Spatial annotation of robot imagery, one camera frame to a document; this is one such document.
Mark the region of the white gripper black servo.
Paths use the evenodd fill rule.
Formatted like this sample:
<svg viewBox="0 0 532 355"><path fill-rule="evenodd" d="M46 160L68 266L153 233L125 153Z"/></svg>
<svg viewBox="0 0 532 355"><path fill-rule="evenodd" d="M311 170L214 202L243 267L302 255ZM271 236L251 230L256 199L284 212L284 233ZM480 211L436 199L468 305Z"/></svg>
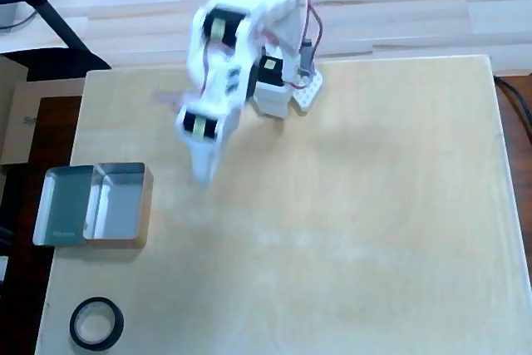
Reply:
<svg viewBox="0 0 532 355"><path fill-rule="evenodd" d="M214 178L243 109L243 102L223 96L187 97L181 102L175 125L190 146L192 173L200 184Z"/></svg>

